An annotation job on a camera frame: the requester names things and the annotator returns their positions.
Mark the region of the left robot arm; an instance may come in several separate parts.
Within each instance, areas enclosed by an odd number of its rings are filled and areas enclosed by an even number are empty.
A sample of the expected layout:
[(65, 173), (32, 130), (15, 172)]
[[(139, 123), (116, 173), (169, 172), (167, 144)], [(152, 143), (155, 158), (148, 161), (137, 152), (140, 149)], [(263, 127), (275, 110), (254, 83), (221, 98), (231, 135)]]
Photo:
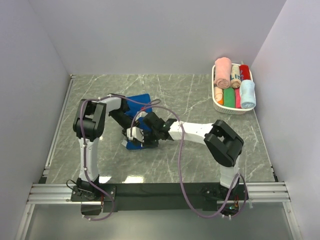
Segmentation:
[(105, 97), (82, 99), (73, 121), (73, 131), (80, 145), (80, 174), (76, 187), (89, 201), (95, 201), (104, 193), (99, 187), (98, 145), (105, 129), (106, 116), (112, 117), (126, 135), (131, 126), (132, 117), (126, 113), (130, 104), (140, 107), (147, 104), (119, 94)]

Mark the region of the light blue towel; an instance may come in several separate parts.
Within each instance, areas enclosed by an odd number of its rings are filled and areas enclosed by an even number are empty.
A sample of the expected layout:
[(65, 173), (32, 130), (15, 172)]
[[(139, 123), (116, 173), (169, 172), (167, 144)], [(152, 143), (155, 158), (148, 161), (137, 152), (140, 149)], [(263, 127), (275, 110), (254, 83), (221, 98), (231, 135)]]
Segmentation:
[(243, 80), (239, 88), (239, 93), (242, 109), (251, 109), (256, 106), (255, 83), (252, 80)]

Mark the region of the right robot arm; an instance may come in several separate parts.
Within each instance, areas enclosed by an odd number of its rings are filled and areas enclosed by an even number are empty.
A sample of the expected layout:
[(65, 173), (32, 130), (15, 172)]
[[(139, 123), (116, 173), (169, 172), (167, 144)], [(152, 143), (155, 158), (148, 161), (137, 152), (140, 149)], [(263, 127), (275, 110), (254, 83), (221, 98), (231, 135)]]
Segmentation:
[(244, 140), (223, 120), (214, 123), (191, 123), (169, 118), (164, 121), (154, 112), (142, 117), (148, 130), (143, 131), (144, 141), (180, 141), (178, 152), (178, 176), (182, 194), (187, 193), (181, 172), (181, 158), (184, 141), (203, 144), (220, 167), (218, 193), (213, 197), (230, 200), (238, 193), (240, 180), (238, 159), (242, 154)]

